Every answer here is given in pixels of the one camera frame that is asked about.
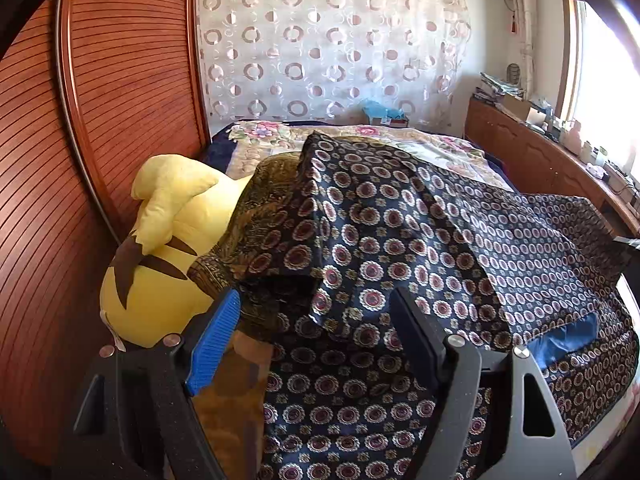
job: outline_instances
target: mattress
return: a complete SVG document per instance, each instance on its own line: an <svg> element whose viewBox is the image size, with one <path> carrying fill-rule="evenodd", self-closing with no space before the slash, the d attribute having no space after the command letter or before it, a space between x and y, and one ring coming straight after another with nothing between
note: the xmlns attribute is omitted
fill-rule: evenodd
<svg viewBox="0 0 640 480"><path fill-rule="evenodd" d="M515 190L490 154L485 154L467 140L420 132L412 128L384 126L331 126L316 121L273 123L239 121L230 124L213 139L204 162L232 178L242 178L255 171L261 160L283 152L299 152L306 137L314 130L335 137L369 137L380 139L441 168L484 182L491 186ZM640 310L624 276L618 291L640 337ZM600 423L572 450L578 475L626 427L640 402L640 367L623 397Z"/></svg>

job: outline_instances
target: yellow plush toy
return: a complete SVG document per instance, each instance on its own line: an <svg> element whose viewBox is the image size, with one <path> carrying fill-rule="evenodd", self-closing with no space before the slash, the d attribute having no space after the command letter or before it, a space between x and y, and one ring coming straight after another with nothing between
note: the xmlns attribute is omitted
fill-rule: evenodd
<svg viewBox="0 0 640 480"><path fill-rule="evenodd" d="M211 298L186 273L224 234L250 178L232 180L181 155L143 164L131 195L144 202L100 290L100 316L119 347L117 336L151 347L208 309Z"/></svg>

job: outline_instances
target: box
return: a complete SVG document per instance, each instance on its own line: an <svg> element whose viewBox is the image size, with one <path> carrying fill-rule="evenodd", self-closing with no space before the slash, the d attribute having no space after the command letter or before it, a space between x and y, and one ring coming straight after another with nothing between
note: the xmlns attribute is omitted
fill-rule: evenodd
<svg viewBox="0 0 640 480"><path fill-rule="evenodd" d="M545 121L546 115L544 112L540 112L529 101L523 101L511 94L505 94L498 98L498 102L521 121L535 124L536 126L541 126Z"/></svg>
<svg viewBox="0 0 640 480"><path fill-rule="evenodd" d="M390 128L408 128L409 119L391 119L389 117L370 117L369 124L372 126L389 126Z"/></svg>

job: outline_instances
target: ribbed blue pad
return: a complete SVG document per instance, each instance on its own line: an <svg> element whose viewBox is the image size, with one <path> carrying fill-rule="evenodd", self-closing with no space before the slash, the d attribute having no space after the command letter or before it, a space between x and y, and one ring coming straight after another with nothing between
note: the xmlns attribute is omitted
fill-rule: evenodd
<svg viewBox="0 0 640 480"><path fill-rule="evenodd" d="M239 317L240 295L232 289L218 305L191 353L191 370L185 385L192 397L211 383Z"/></svg>

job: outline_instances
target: navy blue patterned cloth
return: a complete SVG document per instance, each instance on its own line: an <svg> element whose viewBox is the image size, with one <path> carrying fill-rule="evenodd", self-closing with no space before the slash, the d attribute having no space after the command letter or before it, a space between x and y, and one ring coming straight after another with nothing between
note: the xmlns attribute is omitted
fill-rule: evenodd
<svg viewBox="0 0 640 480"><path fill-rule="evenodd" d="M636 369L614 286L621 262L586 199L520 195L375 141L314 133L289 196L258 227L241 290L280 306L264 480L403 475L434 401L391 323L399 285L448 333L498 351L595 313L597 338L543 371L573 443ZM458 478L476 475L491 398L478 392Z"/></svg>

